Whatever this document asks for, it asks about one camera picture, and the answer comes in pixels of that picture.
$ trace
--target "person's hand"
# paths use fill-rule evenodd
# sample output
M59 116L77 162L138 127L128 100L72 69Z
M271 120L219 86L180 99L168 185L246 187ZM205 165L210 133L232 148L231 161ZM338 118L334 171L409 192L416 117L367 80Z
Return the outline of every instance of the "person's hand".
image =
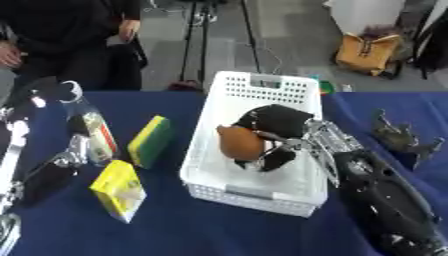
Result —
M0 41L0 65L18 68L22 64L20 50L8 41Z
M119 36L123 42L130 42L134 39L138 30L140 29L139 20L124 20L120 24Z

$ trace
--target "yellow box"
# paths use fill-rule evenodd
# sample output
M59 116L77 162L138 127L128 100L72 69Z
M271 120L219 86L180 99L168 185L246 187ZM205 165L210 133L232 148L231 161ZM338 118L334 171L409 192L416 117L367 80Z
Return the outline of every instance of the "yellow box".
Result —
M121 160L112 161L90 189L115 218L129 223L146 198L134 167Z

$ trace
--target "blue tablecloth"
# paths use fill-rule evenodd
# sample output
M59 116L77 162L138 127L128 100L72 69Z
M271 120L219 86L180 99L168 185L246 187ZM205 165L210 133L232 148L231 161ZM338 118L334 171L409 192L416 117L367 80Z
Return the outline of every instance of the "blue tablecloth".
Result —
M172 120L176 139L151 170L139 170L148 198L131 224L108 215L87 188L100 170L89 167L61 193L20 210L22 238L12 255L29 256L360 256L377 255L360 236L337 194L310 219L284 216L193 199L178 178L204 98L193 93L89 93L124 146L152 118ZM384 108L396 122L410 122L424 140L448 138L448 94L348 93L326 96L325 115L365 146L380 152L448 217L448 146L415 172L404 170L367 131L372 112ZM23 168L64 149L65 117L54 104L33 126ZM448 234L448 221L441 226Z

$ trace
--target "sponge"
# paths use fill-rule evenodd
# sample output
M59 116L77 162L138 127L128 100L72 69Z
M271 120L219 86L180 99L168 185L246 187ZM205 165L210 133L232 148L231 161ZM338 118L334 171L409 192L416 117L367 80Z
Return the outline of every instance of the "sponge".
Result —
M172 137L170 120L155 116L128 145L134 165L150 169Z

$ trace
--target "black jacket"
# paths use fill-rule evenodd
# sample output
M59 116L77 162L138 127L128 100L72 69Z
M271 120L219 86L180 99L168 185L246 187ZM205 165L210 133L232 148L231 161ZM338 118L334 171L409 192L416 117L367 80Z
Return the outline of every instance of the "black jacket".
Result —
M139 20L140 1L0 0L0 21L29 53L59 54L104 41L123 16Z

